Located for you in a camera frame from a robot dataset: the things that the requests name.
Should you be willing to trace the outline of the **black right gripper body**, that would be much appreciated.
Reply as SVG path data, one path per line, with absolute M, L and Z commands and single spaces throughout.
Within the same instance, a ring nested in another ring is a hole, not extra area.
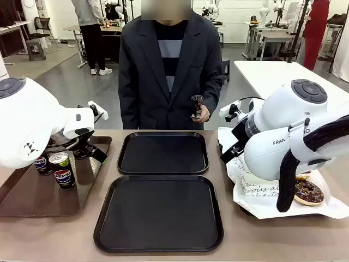
M 232 130 L 232 134 L 238 140 L 237 147 L 244 148 L 247 141 L 248 135 L 245 131 L 245 122 L 239 122 Z

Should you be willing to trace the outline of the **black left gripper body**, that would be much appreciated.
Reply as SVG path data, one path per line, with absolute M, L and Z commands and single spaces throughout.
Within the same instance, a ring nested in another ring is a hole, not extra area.
M 72 147 L 72 152 L 75 159 L 84 159 L 91 157 L 95 151 L 95 146 L 88 139 L 79 138 L 78 143 Z

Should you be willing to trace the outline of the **person's left hand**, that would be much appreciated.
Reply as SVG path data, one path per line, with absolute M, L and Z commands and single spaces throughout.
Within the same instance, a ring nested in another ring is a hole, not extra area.
M 195 121 L 199 123 L 205 123 L 209 120 L 209 118 L 210 118 L 210 112 L 207 109 L 207 107 L 202 104 L 200 117 L 195 119 Z

